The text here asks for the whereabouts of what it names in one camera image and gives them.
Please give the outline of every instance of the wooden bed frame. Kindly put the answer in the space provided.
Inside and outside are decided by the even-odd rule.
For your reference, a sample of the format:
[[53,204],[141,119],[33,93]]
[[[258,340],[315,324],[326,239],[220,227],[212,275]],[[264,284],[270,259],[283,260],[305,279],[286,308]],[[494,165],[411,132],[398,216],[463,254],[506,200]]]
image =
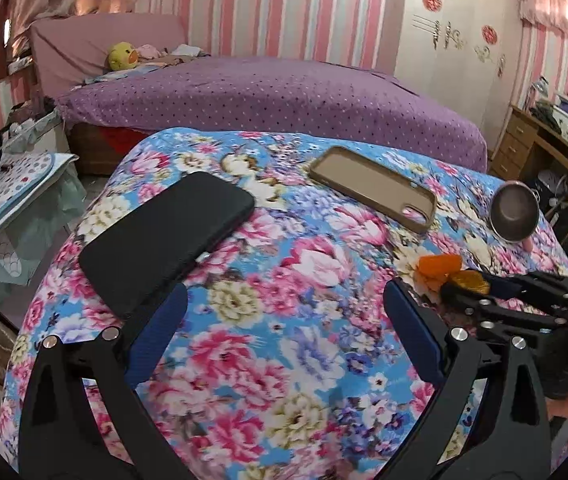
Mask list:
[[124,158],[106,141],[99,126],[76,124],[67,137],[71,152],[79,156],[75,167],[80,175],[110,176]]

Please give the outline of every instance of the desk drawer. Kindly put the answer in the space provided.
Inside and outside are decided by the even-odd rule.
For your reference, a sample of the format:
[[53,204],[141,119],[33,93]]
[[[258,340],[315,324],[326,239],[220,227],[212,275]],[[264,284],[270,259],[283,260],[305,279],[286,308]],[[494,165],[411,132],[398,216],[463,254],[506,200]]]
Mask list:
[[519,168],[524,166],[528,157],[529,148],[524,146],[511,134],[506,134],[500,145],[500,151],[506,154],[506,157]]
[[506,156],[504,152],[498,152],[493,159],[491,169],[504,180],[517,180],[520,177],[520,168]]
[[530,148],[533,145],[535,136],[538,134],[538,127],[528,124],[525,120],[513,114],[510,117],[508,126],[506,126],[506,131],[524,144],[524,146]]

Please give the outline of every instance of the floral bedspread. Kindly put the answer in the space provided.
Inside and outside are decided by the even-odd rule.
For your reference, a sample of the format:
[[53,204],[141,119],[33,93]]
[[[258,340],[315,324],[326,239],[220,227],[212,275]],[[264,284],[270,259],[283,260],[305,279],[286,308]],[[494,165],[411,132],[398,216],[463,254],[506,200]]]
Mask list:
[[[427,235],[311,182],[309,163],[336,144],[432,189],[438,212]],[[381,301],[394,276],[421,300],[437,300],[414,280],[420,256],[459,253],[466,266],[502,275],[533,269],[568,275],[567,257],[545,220],[530,253],[495,238],[487,209],[501,181],[491,176],[414,153],[301,134],[159,132],[120,164],[30,306],[0,418],[0,450],[13,464],[21,402],[41,341],[49,334],[89,340],[120,323],[80,270],[82,247],[193,171],[209,171],[256,199],[252,218],[189,275],[187,316],[152,379],[138,386],[157,427],[199,478],[364,480],[383,466],[433,394]],[[451,323],[469,321],[442,315]],[[480,391],[470,395],[443,459],[459,452]],[[128,460],[97,389],[88,384],[87,392],[110,452]]]

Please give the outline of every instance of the black smartphone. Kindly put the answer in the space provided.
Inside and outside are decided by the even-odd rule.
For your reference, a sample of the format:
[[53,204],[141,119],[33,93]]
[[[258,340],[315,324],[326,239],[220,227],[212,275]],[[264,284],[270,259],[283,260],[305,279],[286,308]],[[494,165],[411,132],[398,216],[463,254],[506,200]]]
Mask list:
[[216,176],[184,176],[90,242],[79,264],[104,303],[122,319],[161,303],[204,253],[245,222],[253,195]]

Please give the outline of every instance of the floor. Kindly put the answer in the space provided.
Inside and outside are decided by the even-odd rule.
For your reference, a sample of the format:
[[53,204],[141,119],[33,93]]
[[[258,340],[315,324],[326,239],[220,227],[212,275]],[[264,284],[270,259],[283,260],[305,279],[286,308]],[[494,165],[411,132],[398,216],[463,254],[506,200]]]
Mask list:
[[108,177],[106,176],[96,176],[96,175],[84,175],[80,177],[80,182],[84,189],[86,190],[86,199],[84,200],[84,205],[89,206],[93,200],[102,192],[104,186],[108,182]]

